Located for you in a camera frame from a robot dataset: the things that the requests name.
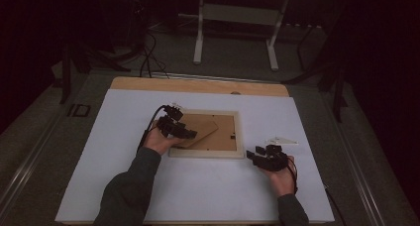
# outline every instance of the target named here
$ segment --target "forearm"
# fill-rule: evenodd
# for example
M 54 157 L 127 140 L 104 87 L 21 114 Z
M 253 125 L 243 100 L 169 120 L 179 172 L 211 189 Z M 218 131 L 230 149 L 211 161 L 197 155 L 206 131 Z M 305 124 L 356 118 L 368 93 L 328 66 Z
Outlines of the forearm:
M 277 199 L 278 220 L 284 226 L 309 225 L 308 216 L 294 194 L 285 194 Z
M 140 148 L 128 171 L 106 186 L 94 225 L 141 225 L 149 208 L 160 155 Z

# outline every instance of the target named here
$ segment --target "person's right arm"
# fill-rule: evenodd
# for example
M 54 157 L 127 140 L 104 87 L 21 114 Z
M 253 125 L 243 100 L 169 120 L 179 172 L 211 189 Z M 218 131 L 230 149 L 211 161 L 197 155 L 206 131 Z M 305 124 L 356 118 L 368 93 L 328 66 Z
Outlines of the person's right arm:
M 309 225 L 308 216 L 305 213 L 295 193 L 295 182 L 292 174 L 296 174 L 294 168 L 294 157 L 289 156 L 289 169 L 280 171 L 268 171 L 261 169 L 271 182 L 272 188 L 277 196 L 278 220 L 284 226 Z

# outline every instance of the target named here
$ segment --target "dark background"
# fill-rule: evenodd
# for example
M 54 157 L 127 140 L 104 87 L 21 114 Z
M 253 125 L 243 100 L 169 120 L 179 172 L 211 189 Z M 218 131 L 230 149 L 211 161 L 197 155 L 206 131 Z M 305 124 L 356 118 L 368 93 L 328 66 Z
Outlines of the dark background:
M 170 25 L 177 12 L 196 12 L 195 1 L 148 0 L 148 7 Z M 354 47 L 346 81 L 420 215 L 418 1 L 355 0 L 343 13 L 322 55 L 340 57 L 349 44 Z M 66 24 L 75 23 L 69 22 L 71 16 L 65 12 L 70 11 L 65 7 L 73 8 L 72 14 L 83 10 L 79 20 L 90 22 L 78 25 L 87 33 L 68 32 Z M 53 83 L 50 68 L 60 61 L 65 41 L 77 36 L 95 48 L 112 48 L 112 29 L 101 29 L 106 27 L 105 16 L 98 0 L 0 0 L 0 133 Z

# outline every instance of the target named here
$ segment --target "gray carpet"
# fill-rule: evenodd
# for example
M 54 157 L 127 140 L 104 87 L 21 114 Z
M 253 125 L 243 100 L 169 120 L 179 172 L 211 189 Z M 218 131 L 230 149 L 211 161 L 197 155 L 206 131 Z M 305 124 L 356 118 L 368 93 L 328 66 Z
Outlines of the gray carpet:
M 275 45 L 278 72 L 269 69 L 264 42 L 228 38 L 205 38 L 201 65 L 192 64 L 195 37 L 187 34 L 157 33 L 154 50 L 156 59 L 166 65 L 169 73 L 229 77 L 259 81 L 280 81 L 301 73 L 295 47 L 302 34 L 285 30 L 287 39 Z M 153 39 L 148 39 L 149 47 Z M 305 48 L 307 60 L 317 53 Z M 144 57 L 124 64 L 131 68 L 127 75 L 137 75 Z M 152 61 L 152 68 L 158 65 Z M 23 189 L 4 225 L 58 225 L 53 222 L 65 188 L 77 165 L 90 129 L 112 79 L 122 73 L 105 71 L 98 64 L 87 76 L 82 88 L 70 103 L 91 105 L 88 117 L 66 117 L 67 106 L 60 108 L 59 91 L 48 89 L 1 137 L 0 186 L 3 189 L 24 159 L 48 120 L 60 117 L 58 125 L 46 142 L 39 164 Z M 317 166 L 325 184 L 342 211 L 347 225 L 372 225 L 365 206 L 364 192 L 371 192 L 382 216 L 377 225 L 420 225 L 405 199 L 368 121 L 346 86 L 348 107 L 342 109 L 344 122 L 332 118 L 332 93 L 322 93 L 314 86 L 319 76 L 296 86 L 287 86 L 295 99 Z M 360 187 L 363 179 L 367 186 Z M 334 208 L 336 222 L 344 225 Z

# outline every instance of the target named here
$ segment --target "person's left hand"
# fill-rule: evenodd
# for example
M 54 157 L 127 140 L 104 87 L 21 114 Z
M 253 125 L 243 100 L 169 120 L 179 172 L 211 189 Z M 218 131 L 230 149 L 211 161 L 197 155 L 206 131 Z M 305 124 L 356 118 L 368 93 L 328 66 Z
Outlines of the person's left hand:
M 149 131 L 146 136 L 144 147 L 153 149 L 160 155 L 166 153 L 166 151 L 173 145 L 179 144 L 183 139 L 179 138 L 166 138 L 158 127 L 153 128 Z

